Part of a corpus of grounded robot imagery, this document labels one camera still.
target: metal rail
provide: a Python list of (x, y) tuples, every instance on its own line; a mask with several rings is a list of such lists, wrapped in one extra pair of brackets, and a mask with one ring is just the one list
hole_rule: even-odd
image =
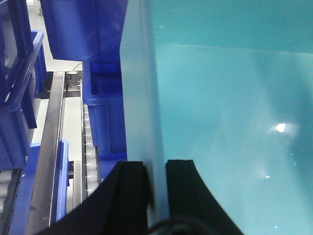
[(81, 97), (81, 131), (82, 131), (82, 159), (74, 161), (73, 172), (73, 209), (80, 205), (87, 197), (86, 182), (86, 147), (85, 147), (85, 128), (84, 128), (84, 104), (83, 104), (83, 86), (82, 79), (80, 81), (80, 97)]
[(65, 72), (54, 72), (29, 209), (27, 235), (36, 234), (55, 222), (55, 178), (63, 130), (64, 87)]
[[(81, 70), (71, 70), (65, 71), (65, 85), (66, 90), (64, 92), (64, 97), (79, 97), (81, 95), (80, 92), (80, 79), (82, 78)], [(47, 91), (36, 93), (36, 98), (40, 99), (49, 99), (50, 98), (50, 90), (52, 85), (53, 72), (48, 72), (48, 77), (45, 81), (45, 88)]]

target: cyan surface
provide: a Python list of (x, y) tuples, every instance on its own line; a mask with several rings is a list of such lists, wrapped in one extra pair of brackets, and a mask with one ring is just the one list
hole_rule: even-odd
[(156, 60), (165, 159), (195, 160), (245, 234), (311, 234), (313, 55), (160, 44)]
[(159, 201), (167, 159), (194, 159), (244, 234), (310, 235), (312, 1), (151, 2), (130, 1), (124, 24), (128, 159)]

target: blue storage bin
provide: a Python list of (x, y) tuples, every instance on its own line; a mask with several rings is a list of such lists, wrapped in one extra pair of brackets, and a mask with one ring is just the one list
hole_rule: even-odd
[(119, 62), (127, 0), (42, 0), (54, 59)]
[(0, 1), (0, 104), (32, 48), (26, 1)]
[(101, 159), (126, 152), (122, 81), (119, 65), (83, 63), (84, 103), (88, 105), (93, 144)]
[[(37, 36), (37, 31), (32, 31), (32, 39)], [(40, 46), (38, 57), (35, 63), (35, 75), (36, 75), (36, 92), (45, 91), (45, 80), (48, 78), (47, 68), (45, 65), (45, 54), (43, 45)]]
[(127, 154), (120, 154), (120, 156), (111, 159), (100, 159), (100, 177), (106, 179), (106, 177), (113, 170), (115, 165), (119, 162), (127, 161)]
[(9, 90), (7, 100), (0, 105), (0, 170), (25, 166), (29, 150), (26, 128), (37, 127), (33, 110), (33, 100), (38, 90), (36, 80), (44, 80), (42, 73), (34, 72), (36, 61), (41, 60), (38, 54), (43, 37), (43, 32), (33, 32), (33, 50), (22, 63), (22, 69)]

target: plastic tote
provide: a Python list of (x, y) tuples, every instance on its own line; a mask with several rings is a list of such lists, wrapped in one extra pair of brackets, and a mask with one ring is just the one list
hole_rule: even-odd
[(0, 170), (22, 168), (28, 156), (29, 142), (26, 129), (36, 128), (33, 101), (36, 80), (44, 80), (36, 73), (35, 65), (43, 69), (43, 58), (38, 56), (42, 50), (43, 33), (33, 32), (33, 50), (24, 61), (22, 69), (10, 90), (7, 101), (0, 105)]
[(42, 0), (54, 59), (119, 63), (127, 0)]
[(193, 159), (244, 234), (313, 231), (313, 2), (133, 0), (121, 43), (128, 160), (156, 217)]
[[(32, 31), (32, 39), (35, 40), (37, 34), (41, 32)], [(38, 56), (35, 62), (35, 77), (36, 77), (36, 85), (35, 85), (35, 92), (44, 92), (45, 91), (45, 81), (48, 78), (47, 68), (45, 65), (45, 54), (44, 54), (44, 47), (43, 45), (40, 46)]]
[(83, 63), (83, 99), (88, 105), (93, 145), (100, 159), (125, 156), (125, 122), (120, 66)]
[(0, 1), (0, 104), (32, 48), (26, 1)]

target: white floor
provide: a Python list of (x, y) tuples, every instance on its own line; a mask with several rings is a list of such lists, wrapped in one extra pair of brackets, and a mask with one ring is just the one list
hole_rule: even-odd
[[(46, 36), (45, 23), (42, 16), (38, 15), (35, 11), (34, 6), (28, 7), (29, 20), (32, 30), (42, 30), (45, 33), (44, 37), (44, 51), (45, 51), (45, 62), (47, 71), (69, 71), (77, 64), (77, 61), (64, 61), (64, 60), (54, 60), (52, 58), (48, 39)], [(63, 127), (63, 139), (67, 140), (69, 143), (69, 161), (79, 160), (82, 156), (82, 146), (81, 146), (81, 103), (80, 97), (66, 98), (65, 101), (65, 113), (64, 113), (64, 127)], [(37, 126), (38, 128), (34, 131), (34, 136), (32, 143), (41, 142), (46, 110), (48, 106), (48, 99), (41, 101), (38, 116), (37, 116)], [(67, 211), (72, 209), (72, 180), (69, 181), (70, 186), (67, 188)]]

